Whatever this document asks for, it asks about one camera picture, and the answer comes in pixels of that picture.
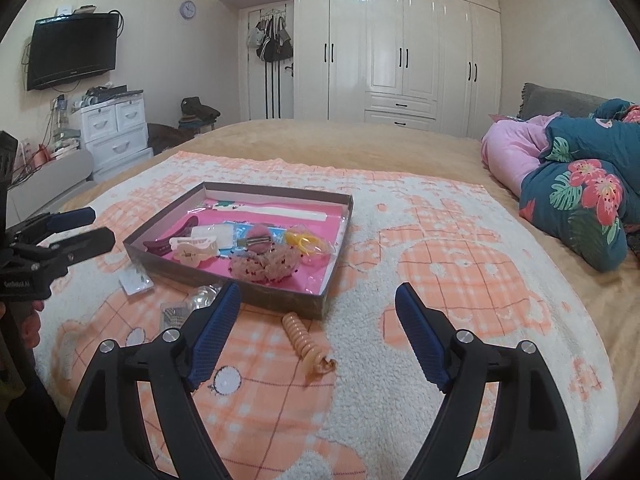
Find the person's left hand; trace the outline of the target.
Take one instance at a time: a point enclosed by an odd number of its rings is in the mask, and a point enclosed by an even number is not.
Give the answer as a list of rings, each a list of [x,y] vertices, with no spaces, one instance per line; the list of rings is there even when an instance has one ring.
[[[27,350],[36,348],[40,343],[40,313],[44,310],[44,302],[36,300],[29,306],[27,304],[19,304],[13,309],[8,309],[5,304],[0,304],[0,309],[2,318],[8,312],[11,312],[14,316],[24,347]]]

